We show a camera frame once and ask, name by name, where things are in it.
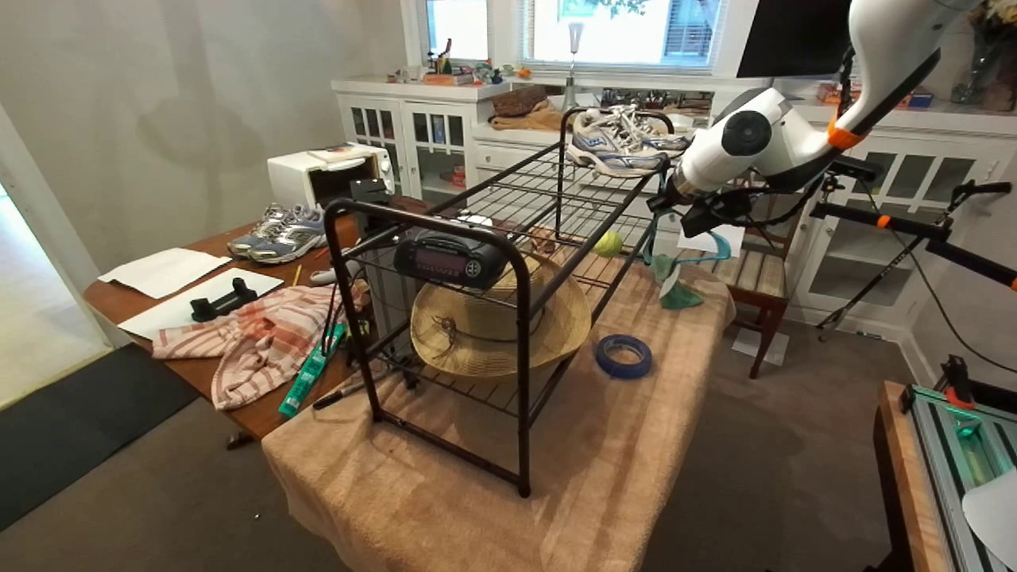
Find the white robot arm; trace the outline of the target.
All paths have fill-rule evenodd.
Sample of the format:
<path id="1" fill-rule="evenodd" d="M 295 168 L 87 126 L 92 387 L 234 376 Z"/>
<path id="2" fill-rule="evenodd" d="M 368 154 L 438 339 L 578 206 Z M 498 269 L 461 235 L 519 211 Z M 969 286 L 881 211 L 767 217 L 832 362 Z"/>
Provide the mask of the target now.
<path id="1" fill-rule="evenodd" d="M 734 222 L 753 194 L 795 194 L 857 146 L 942 61 L 943 33 L 980 0 L 849 0 L 844 44 L 862 84 L 826 126 L 806 125 L 777 87 L 745 95 L 700 129 L 649 201 L 684 206 L 684 232 Z"/>

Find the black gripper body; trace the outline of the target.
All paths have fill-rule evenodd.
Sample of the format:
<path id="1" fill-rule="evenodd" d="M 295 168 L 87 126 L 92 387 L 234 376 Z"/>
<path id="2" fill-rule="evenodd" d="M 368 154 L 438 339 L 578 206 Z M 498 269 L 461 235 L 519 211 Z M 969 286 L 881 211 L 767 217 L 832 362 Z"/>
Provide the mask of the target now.
<path id="1" fill-rule="evenodd" d="M 708 194 L 677 194 L 662 186 L 652 201 L 652 212 L 670 212 L 673 206 L 684 211 L 679 230 L 686 237 L 701 235 L 716 226 L 734 222 L 753 211 L 751 190 L 708 190 Z"/>

